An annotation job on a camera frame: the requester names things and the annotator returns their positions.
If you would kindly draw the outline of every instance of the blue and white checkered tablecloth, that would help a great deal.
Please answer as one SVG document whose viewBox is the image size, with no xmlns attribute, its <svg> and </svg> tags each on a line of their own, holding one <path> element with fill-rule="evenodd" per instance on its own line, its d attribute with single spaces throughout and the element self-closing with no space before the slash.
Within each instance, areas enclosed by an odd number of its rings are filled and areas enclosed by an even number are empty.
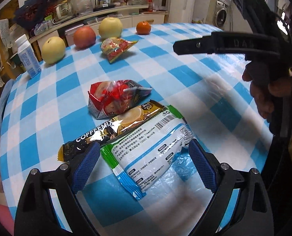
<svg viewBox="0 0 292 236">
<path fill-rule="evenodd" d="M 241 80 L 242 55 L 177 56 L 177 40 L 198 38 L 219 29 L 200 24 L 153 25 L 150 35 L 126 29 L 122 37 L 139 40 L 113 64 L 100 51 L 100 41 L 82 51 L 66 49 L 56 65 L 42 64 L 34 79 L 20 75 L 10 93 L 2 123 L 0 166 L 4 191 L 15 217 L 24 182 L 32 168 L 55 170 L 59 147 L 103 120 L 88 112 L 90 85 L 132 79 L 153 87 L 148 99 L 175 106 L 199 141 L 220 162 L 248 171 L 263 168 L 272 135 L 258 115 Z M 55 191 L 53 204 L 63 228 L 70 230 Z M 140 201 L 124 190 L 102 157 L 77 198 L 101 235 L 187 235 L 199 220 L 212 193 L 187 156 L 177 160 Z M 234 207 L 230 202 L 222 225 Z"/>
</svg>

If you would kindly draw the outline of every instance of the metal screw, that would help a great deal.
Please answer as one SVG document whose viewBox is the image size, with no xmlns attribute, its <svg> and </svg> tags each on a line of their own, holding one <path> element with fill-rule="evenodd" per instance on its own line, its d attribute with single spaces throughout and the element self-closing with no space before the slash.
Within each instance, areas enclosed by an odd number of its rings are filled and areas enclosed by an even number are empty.
<svg viewBox="0 0 292 236">
<path fill-rule="evenodd" d="M 252 171 L 252 173 L 254 173 L 254 174 L 258 174 L 258 173 L 259 173 L 259 170 L 256 169 L 256 168 L 252 168 L 251 171 Z"/>
<path fill-rule="evenodd" d="M 67 170 L 67 168 L 68 168 L 68 165 L 66 163 L 60 166 L 60 170 Z"/>
<path fill-rule="evenodd" d="M 35 175 L 35 174 L 37 174 L 38 173 L 38 170 L 37 169 L 32 169 L 31 171 L 30 171 L 30 174 L 32 174 L 32 175 Z"/>
<path fill-rule="evenodd" d="M 224 169 L 224 170 L 228 170 L 230 167 L 227 163 L 221 163 L 221 168 Z"/>
</svg>

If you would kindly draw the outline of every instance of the snack bag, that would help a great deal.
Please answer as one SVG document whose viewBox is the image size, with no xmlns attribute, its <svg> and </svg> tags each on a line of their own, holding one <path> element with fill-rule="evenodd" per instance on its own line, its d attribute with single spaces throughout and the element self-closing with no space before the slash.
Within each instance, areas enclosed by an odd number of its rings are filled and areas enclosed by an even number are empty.
<svg viewBox="0 0 292 236">
<path fill-rule="evenodd" d="M 57 159 L 64 162 L 70 161 L 75 155 L 82 154 L 93 141 L 98 142 L 101 147 L 114 142 L 158 115 L 163 109 L 164 106 L 153 100 L 136 106 L 93 128 L 75 140 L 63 144 L 58 151 Z"/>
<path fill-rule="evenodd" d="M 124 188 L 140 200 L 193 138 L 180 112 L 167 106 L 121 140 L 102 147 L 101 154 Z"/>
<path fill-rule="evenodd" d="M 144 88 L 132 80 L 103 81 L 90 87 L 88 109 L 98 120 L 124 113 L 152 88 Z"/>
<path fill-rule="evenodd" d="M 110 37 L 102 42 L 100 49 L 107 56 L 109 62 L 112 63 L 137 42 L 129 42 L 121 38 Z"/>
</svg>

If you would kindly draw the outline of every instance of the human hand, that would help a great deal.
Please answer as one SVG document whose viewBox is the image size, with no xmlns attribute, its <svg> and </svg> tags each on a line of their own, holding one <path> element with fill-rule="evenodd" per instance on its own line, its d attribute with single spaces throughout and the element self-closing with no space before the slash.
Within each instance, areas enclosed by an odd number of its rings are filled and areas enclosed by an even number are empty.
<svg viewBox="0 0 292 236">
<path fill-rule="evenodd" d="M 252 81 L 252 77 L 245 70 L 242 79 L 244 81 Z M 254 97 L 259 114 L 266 119 L 273 111 L 274 104 L 270 100 L 270 94 L 278 97 L 290 97 L 292 89 L 291 77 L 281 78 L 268 85 L 268 88 L 262 88 L 251 82 L 250 93 Z"/>
</svg>

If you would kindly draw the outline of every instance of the pink cloth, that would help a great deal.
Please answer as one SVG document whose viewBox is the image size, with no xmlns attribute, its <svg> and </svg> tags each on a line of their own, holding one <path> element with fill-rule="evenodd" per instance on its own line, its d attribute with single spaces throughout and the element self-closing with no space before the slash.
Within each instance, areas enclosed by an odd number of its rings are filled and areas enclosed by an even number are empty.
<svg viewBox="0 0 292 236">
<path fill-rule="evenodd" d="M 5 227 L 5 229 L 14 236 L 14 220 L 10 214 L 9 208 L 0 205 L 0 222 Z"/>
</svg>

